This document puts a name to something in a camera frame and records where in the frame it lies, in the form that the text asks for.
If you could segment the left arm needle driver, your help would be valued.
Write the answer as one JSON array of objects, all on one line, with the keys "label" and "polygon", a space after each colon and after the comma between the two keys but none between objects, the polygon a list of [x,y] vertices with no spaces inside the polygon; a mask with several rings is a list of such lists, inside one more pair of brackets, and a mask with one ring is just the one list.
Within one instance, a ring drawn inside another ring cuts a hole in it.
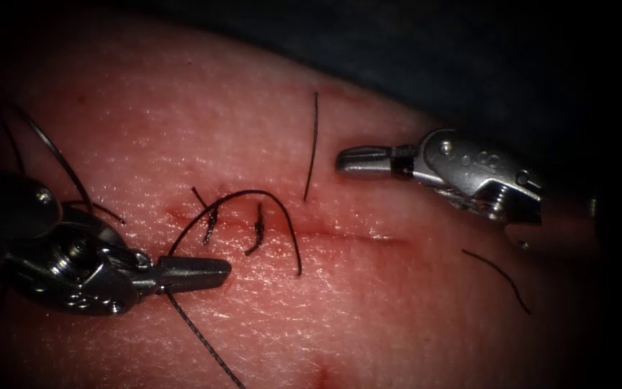
[{"label": "left arm needle driver", "polygon": [[64,313],[109,316],[127,312],[159,290],[156,268],[108,223],[64,207],[47,235],[13,244],[4,270],[30,300]]}]

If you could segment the right arm needle driver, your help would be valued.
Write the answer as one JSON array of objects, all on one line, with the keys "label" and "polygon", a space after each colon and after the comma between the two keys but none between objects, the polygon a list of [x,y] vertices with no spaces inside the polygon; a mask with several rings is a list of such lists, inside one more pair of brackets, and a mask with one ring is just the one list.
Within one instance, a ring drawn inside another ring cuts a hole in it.
[{"label": "right arm needle driver", "polygon": [[541,223],[543,183],[513,154],[442,128],[418,144],[413,176],[455,207],[502,224]]}]

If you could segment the right arm needle driver jaw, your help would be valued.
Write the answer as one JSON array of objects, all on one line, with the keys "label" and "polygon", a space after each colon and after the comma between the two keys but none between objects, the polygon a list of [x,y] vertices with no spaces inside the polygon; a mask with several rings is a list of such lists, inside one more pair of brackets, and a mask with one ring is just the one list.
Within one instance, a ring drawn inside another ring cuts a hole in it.
[{"label": "right arm needle driver jaw", "polygon": [[401,146],[356,146],[338,153],[336,160],[343,163],[367,161],[394,161],[399,158],[412,158],[414,145]]},{"label": "right arm needle driver jaw", "polygon": [[413,164],[391,161],[337,161],[335,172],[348,179],[411,179]]}]

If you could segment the left arm needle driver jaw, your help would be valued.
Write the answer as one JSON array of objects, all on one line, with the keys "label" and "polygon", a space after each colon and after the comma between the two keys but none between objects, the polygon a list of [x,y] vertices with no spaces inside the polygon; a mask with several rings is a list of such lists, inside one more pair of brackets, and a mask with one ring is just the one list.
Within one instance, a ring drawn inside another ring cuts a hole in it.
[{"label": "left arm needle driver jaw", "polygon": [[223,259],[185,256],[161,256],[158,266],[165,277],[226,277],[232,269]]},{"label": "left arm needle driver jaw", "polygon": [[157,294],[165,295],[167,292],[181,293],[219,288],[225,283],[228,276],[229,274],[205,274],[176,277],[172,280],[163,281],[157,289]]}]

